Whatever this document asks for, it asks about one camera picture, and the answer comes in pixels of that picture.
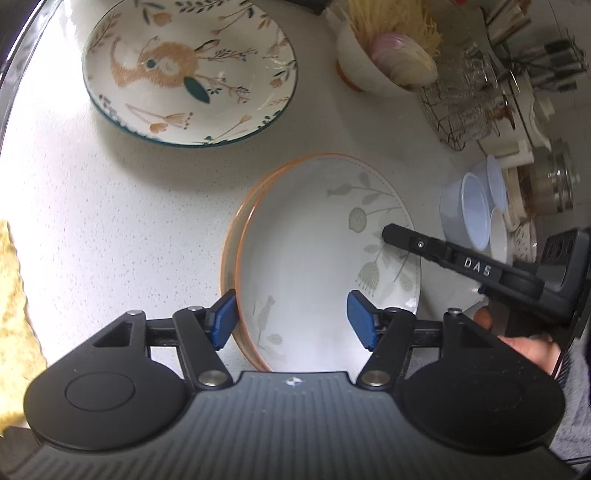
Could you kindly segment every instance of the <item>kitchen counter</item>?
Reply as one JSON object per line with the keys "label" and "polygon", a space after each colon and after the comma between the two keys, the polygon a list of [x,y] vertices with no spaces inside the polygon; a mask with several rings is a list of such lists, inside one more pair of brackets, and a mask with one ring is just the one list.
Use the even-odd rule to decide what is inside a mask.
{"label": "kitchen counter", "polygon": [[[126,310],[162,318],[212,304],[242,198],[297,157],[333,151],[366,161],[396,188],[417,230],[443,237],[441,185],[483,155],[441,145],[418,98],[350,90],[335,72],[335,40],[324,18],[257,1],[297,54],[294,100],[247,140],[181,149],[129,135],[88,98],[83,46],[115,3],[59,4],[20,81],[0,152],[0,216],[11,226],[31,323],[50,363]],[[447,307],[467,308],[480,298],[475,287],[423,262],[419,313],[441,318]],[[174,353],[157,350],[164,351],[154,358],[178,371]],[[220,356],[233,375],[250,369],[233,340]]]}

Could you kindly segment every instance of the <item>white bowl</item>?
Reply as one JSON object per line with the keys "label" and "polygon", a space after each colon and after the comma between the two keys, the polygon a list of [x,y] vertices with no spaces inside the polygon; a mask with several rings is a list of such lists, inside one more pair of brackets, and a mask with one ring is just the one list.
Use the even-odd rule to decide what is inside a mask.
{"label": "white bowl", "polygon": [[123,0],[92,31],[83,77],[122,128],[202,147],[270,125],[293,96],[297,68],[285,33],[248,0]]}
{"label": "white bowl", "polygon": [[491,257],[503,263],[509,263],[509,239],[503,213],[493,208],[491,212]]}
{"label": "white bowl", "polygon": [[507,189],[503,171],[497,159],[489,155],[485,161],[480,162],[472,171],[484,187],[491,211],[493,208],[497,208],[504,213],[507,210]]}
{"label": "white bowl", "polygon": [[403,97],[413,92],[396,85],[374,65],[361,48],[349,22],[343,22],[336,40],[337,72],[342,73],[345,83],[362,92],[380,97]]}
{"label": "white bowl", "polygon": [[387,247],[389,223],[412,228],[394,189],[339,154],[298,161],[268,185],[238,248],[236,293],[250,347],[272,371],[347,371],[370,352],[350,326],[347,295],[415,312],[420,260]]}
{"label": "white bowl", "polygon": [[443,187],[439,216],[447,241],[484,251],[491,235],[490,215],[484,188],[473,173]]}

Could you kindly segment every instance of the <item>stacked plates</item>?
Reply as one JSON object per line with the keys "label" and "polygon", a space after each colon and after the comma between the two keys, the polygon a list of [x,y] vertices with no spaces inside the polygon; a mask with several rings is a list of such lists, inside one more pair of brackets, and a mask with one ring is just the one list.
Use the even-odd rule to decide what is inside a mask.
{"label": "stacked plates", "polygon": [[226,239],[221,285],[236,288],[234,335],[255,368],[356,378],[370,353],[347,320],[347,294],[417,310],[420,260],[384,244],[389,223],[413,228],[392,186],[346,155],[296,160],[247,194]]}

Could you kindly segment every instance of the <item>sleeve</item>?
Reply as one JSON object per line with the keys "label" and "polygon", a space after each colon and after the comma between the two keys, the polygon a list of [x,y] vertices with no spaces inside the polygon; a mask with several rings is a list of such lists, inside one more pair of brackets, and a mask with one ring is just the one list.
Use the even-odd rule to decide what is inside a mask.
{"label": "sleeve", "polygon": [[550,449],[564,460],[591,455],[589,367],[585,360],[587,330],[564,355],[557,378],[564,390],[566,408]]}

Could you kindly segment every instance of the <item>blue gripper pad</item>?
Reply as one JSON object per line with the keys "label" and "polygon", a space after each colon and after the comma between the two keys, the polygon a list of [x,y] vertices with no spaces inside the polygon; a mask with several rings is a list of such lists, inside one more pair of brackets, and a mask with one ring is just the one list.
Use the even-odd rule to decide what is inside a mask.
{"label": "blue gripper pad", "polygon": [[221,299],[213,304],[207,314],[212,316],[208,319],[212,329],[207,333],[207,338],[213,348],[219,350],[226,345],[232,331],[238,323],[238,304],[236,302],[236,291],[229,290]]}
{"label": "blue gripper pad", "polygon": [[359,290],[353,290],[347,296],[347,318],[357,338],[367,350],[378,346],[378,309]]}

